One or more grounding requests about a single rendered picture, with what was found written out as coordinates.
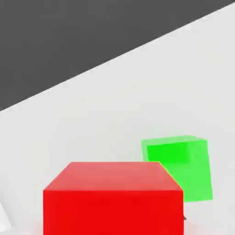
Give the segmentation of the small red cube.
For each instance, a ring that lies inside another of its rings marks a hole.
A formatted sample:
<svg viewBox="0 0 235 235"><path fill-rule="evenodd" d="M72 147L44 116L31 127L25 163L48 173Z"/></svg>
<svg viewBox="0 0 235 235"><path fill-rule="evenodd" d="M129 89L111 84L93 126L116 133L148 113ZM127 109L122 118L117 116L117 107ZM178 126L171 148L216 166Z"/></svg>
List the small red cube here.
<svg viewBox="0 0 235 235"><path fill-rule="evenodd" d="M43 235L184 235L183 190L158 162L72 162L43 191Z"/></svg>

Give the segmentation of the small green cube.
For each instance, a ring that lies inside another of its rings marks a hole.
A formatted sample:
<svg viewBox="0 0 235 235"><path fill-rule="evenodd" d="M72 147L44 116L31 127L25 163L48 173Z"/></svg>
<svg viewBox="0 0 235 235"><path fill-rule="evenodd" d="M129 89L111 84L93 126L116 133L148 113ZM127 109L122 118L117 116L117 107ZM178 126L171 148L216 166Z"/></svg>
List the small green cube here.
<svg viewBox="0 0 235 235"><path fill-rule="evenodd" d="M213 199L207 140L183 135L141 141L143 161L160 162L184 191L184 202Z"/></svg>

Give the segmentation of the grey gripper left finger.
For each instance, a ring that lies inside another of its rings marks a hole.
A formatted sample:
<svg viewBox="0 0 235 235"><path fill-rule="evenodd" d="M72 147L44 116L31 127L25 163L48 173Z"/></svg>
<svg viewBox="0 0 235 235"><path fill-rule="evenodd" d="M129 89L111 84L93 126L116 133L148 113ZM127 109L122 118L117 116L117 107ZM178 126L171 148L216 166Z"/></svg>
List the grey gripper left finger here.
<svg viewBox="0 0 235 235"><path fill-rule="evenodd" d="M11 223L9 221L9 218L0 202L0 233L5 232L9 229L11 229Z"/></svg>

